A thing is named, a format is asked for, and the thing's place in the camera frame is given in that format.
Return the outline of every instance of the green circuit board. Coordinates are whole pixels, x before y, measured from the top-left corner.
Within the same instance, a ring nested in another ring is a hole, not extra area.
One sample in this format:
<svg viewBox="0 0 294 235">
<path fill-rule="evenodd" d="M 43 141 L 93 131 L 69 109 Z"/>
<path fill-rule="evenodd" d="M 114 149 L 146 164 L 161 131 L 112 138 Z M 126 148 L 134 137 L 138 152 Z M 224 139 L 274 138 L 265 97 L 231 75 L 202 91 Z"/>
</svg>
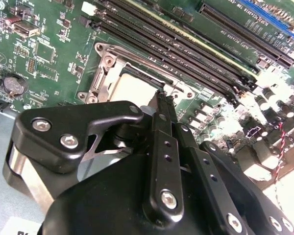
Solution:
<svg viewBox="0 0 294 235">
<path fill-rule="evenodd" d="M 3 1 L 5 9 L 0 10 L 0 79 L 10 74 L 16 74 L 25 79 L 28 84 L 28 91 L 22 96 L 11 96 L 7 94 L 3 86 L 0 87 L 0 100 L 10 103 L 13 111 L 22 112 L 29 106 L 42 108 L 82 104 L 83 102 L 77 97 L 77 94 L 88 92 L 101 60 L 94 50 L 95 43 L 120 45 L 147 60 L 151 60 L 146 51 L 138 49 L 116 35 L 81 25 L 79 23 L 80 16 L 95 19 L 95 17 L 87 16 L 81 10 L 84 1 Z M 282 32 L 278 37 L 276 27 L 255 17 L 246 7 L 240 5 L 238 0 L 148 0 L 149 3 L 156 2 L 158 7 L 170 13 L 168 15 L 155 5 L 146 4 L 147 0 L 126 1 L 167 25 L 174 32 L 209 51 L 227 65 L 236 68 L 241 75 L 258 79 L 258 75 L 266 71 L 267 68 L 258 65 L 260 54 L 254 48 L 238 42 L 229 33 L 198 13 L 203 3 L 207 3 L 228 15 L 232 20 L 256 33 L 282 52 L 286 54 L 294 52 L 294 40 L 289 41 L 287 35 Z M 103 3 L 100 1 L 90 0 L 88 2 L 99 8 L 103 7 Z M 11 7 L 18 5 L 27 5 L 32 8 L 32 17 L 26 22 L 39 27 L 39 34 L 25 38 L 11 31 L 7 26 L 7 21 L 15 20 L 11 15 Z M 175 8 L 188 14 L 188 18 L 180 17 L 184 22 L 183 25 L 171 18 Z M 140 22 L 136 23 L 138 26 L 144 27 Z M 125 28 L 123 31 L 127 31 L 127 34 L 130 35 L 131 31 Z M 145 41 L 145 38 L 141 38 L 141 41 L 148 44 L 148 40 Z M 222 112 L 231 112 L 232 109 L 230 111 L 222 109 L 225 99 L 211 89 L 194 80 L 184 77 L 180 77 L 180 79 L 196 90 L 194 98 L 183 100 L 176 106 L 178 119 L 181 122 L 189 123 L 203 102 L 217 108 L 214 116 L 205 123 L 206 126 L 194 132 L 197 140 L 200 141 L 200 133 L 202 131 L 208 132 L 206 127 L 209 123 L 215 123 L 215 116 Z M 294 89 L 294 67 L 289 70 L 281 68 L 277 79 L 285 81 L 291 89 Z"/>
</svg>

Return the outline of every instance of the black metal arm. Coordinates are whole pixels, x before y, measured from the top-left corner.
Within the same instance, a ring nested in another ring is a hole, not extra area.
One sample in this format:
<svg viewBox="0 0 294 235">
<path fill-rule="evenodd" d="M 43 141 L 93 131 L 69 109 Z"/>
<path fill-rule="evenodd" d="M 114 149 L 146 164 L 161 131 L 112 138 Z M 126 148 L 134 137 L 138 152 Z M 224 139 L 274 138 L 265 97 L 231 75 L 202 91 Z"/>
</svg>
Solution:
<svg viewBox="0 0 294 235">
<path fill-rule="evenodd" d="M 16 119 L 3 174 L 47 213 L 39 234 L 294 235 L 215 144 L 197 145 L 170 96 L 158 92 L 149 105 L 152 117 L 120 101 L 28 110 Z M 82 160 L 121 145 L 132 154 L 78 182 Z"/>
</svg>

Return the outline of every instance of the silver screw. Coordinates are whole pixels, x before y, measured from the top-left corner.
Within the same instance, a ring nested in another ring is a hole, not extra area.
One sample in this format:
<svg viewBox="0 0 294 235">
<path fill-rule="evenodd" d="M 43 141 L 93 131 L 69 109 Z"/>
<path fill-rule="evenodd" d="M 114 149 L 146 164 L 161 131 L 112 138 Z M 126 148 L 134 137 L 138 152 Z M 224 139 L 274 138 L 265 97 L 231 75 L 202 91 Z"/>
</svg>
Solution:
<svg viewBox="0 0 294 235">
<path fill-rule="evenodd" d="M 169 209 L 174 209 L 177 206 L 177 201 L 175 196 L 169 191 L 163 191 L 161 193 L 161 200 Z"/>
<path fill-rule="evenodd" d="M 282 218 L 282 222 L 284 223 L 284 226 L 292 233 L 294 232 L 294 227 L 292 226 L 292 224 L 287 221 L 285 218 Z"/>
<path fill-rule="evenodd" d="M 48 131 L 51 128 L 51 124 L 48 121 L 42 119 L 33 121 L 32 125 L 35 130 L 41 132 Z"/>
<path fill-rule="evenodd" d="M 214 147 L 212 144 L 209 144 L 209 148 L 210 148 L 212 151 L 215 151 L 215 150 L 216 150 L 216 147 Z"/>
<path fill-rule="evenodd" d="M 181 125 L 181 128 L 182 128 L 183 131 L 188 131 L 188 128 L 185 125 Z"/>
<path fill-rule="evenodd" d="M 167 120 L 167 117 L 166 117 L 164 114 L 159 114 L 159 117 L 160 117 L 163 121 L 166 121 L 166 120 Z"/>
<path fill-rule="evenodd" d="M 132 105 L 132 106 L 130 106 L 129 108 L 130 108 L 130 110 L 131 110 L 133 113 L 136 113 L 136 114 L 138 113 L 138 109 L 137 109 L 137 107 L 135 107 L 135 106 Z"/>
<path fill-rule="evenodd" d="M 279 224 L 279 222 L 271 216 L 269 217 L 269 219 L 270 219 L 271 224 L 275 227 L 275 229 L 277 229 L 279 232 L 281 232 L 282 231 L 281 224 Z"/>
<path fill-rule="evenodd" d="M 78 140 L 75 136 L 72 135 L 64 135 L 60 139 L 60 143 L 69 149 L 74 149 L 78 146 Z"/>
<path fill-rule="evenodd" d="M 239 234 L 243 231 L 242 224 L 240 223 L 238 218 L 231 213 L 227 214 L 227 222 L 229 222 L 229 225 Z"/>
</svg>

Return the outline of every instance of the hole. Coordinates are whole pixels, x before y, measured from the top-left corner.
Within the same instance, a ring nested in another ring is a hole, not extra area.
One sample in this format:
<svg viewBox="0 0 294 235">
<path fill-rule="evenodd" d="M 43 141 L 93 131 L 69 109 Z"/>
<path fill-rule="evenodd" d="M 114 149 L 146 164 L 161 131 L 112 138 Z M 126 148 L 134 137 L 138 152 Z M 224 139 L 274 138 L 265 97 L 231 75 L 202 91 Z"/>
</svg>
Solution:
<svg viewBox="0 0 294 235">
<path fill-rule="evenodd" d="M 88 137 L 86 152 L 88 152 L 92 148 L 92 146 L 95 143 L 96 139 L 97 139 L 97 135 L 91 135 L 91 136 Z"/>
<path fill-rule="evenodd" d="M 203 161 L 204 161 L 204 163 L 206 163 L 207 165 L 210 165 L 210 162 L 209 162 L 207 159 L 204 158 Z"/>
<path fill-rule="evenodd" d="M 167 146 L 167 147 L 171 147 L 171 144 L 170 144 L 170 142 L 168 142 L 168 141 L 165 141 L 165 145 Z"/>
<path fill-rule="evenodd" d="M 98 50 L 98 51 L 102 51 L 102 50 L 103 50 L 103 46 L 102 46 L 102 45 L 98 45 L 98 46 L 97 46 L 97 50 Z"/>
<path fill-rule="evenodd" d="M 172 158 L 171 158 L 168 154 L 165 155 L 165 159 L 166 159 L 169 163 L 172 162 Z"/>
<path fill-rule="evenodd" d="M 214 175 L 210 175 L 210 178 L 211 178 L 213 181 L 215 181 L 215 182 L 218 181 L 218 179 L 217 179 Z"/>
</svg>

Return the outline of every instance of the bolt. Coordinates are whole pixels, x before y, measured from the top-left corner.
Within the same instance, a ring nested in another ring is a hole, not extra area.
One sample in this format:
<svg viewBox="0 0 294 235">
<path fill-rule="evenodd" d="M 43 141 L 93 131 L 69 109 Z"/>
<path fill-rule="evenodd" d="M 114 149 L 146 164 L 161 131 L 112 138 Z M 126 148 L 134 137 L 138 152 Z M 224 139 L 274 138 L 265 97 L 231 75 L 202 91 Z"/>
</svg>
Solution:
<svg viewBox="0 0 294 235">
<path fill-rule="evenodd" d="M 227 214 L 227 221 L 229 222 L 230 226 L 239 234 L 243 231 L 243 227 L 240 221 L 231 213 Z"/>
<path fill-rule="evenodd" d="M 167 117 L 166 117 L 164 114 L 159 114 L 159 117 L 160 117 L 163 121 L 166 121 L 166 120 L 167 120 Z"/>
<path fill-rule="evenodd" d="M 72 135 L 64 135 L 60 139 L 60 143 L 69 149 L 74 149 L 78 146 L 78 140 L 75 136 Z"/>
<path fill-rule="evenodd" d="M 131 110 L 133 113 L 136 113 L 136 114 L 138 113 L 138 109 L 137 109 L 137 107 L 135 107 L 135 106 L 132 105 L 132 106 L 130 106 L 129 108 L 130 108 L 130 110 Z"/>
<path fill-rule="evenodd" d="M 271 224 L 275 227 L 275 229 L 277 229 L 279 232 L 281 232 L 282 231 L 281 224 L 279 224 L 279 222 L 271 216 L 269 217 L 269 219 L 270 219 Z"/>
<path fill-rule="evenodd" d="M 46 120 L 35 120 L 33 121 L 33 128 L 37 131 L 45 132 L 50 130 L 51 124 Z"/>
<path fill-rule="evenodd" d="M 284 223 L 284 226 L 292 233 L 294 232 L 294 227 L 292 226 L 292 224 L 287 221 L 285 218 L 282 218 L 282 222 Z"/>
<path fill-rule="evenodd" d="M 161 200 L 169 209 L 174 209 L 177 206 L 175 196 L 169 191 L 164 191 L 161 193 Z"/>
<path fill-rule="evenodd" d="M 112 66 L 114 64 L 114 59 L 111 56 L 106 56 L 104 61 L 107 66 Z"/>
<path fill-rule="evenodd" d="M 91 96 L 88 98 L 88 104 L 94 104 L 94 103 L 98 103 L 98 98 L 95 96 Z"/>
<path fill-rule="evenodd" d="M 181 125 L 181 128 L 182 128 L 183 131 L 188 131 L 188 128 L 185 125 Z"/>
<path fill-rule="evenodd" d="M 209 148 L 210 148 L 212 151 L 215 151 L 215 150 L 216 150 L 216 147 L 215 147 L 213 144 L 209 144 Z"/>
</svg>

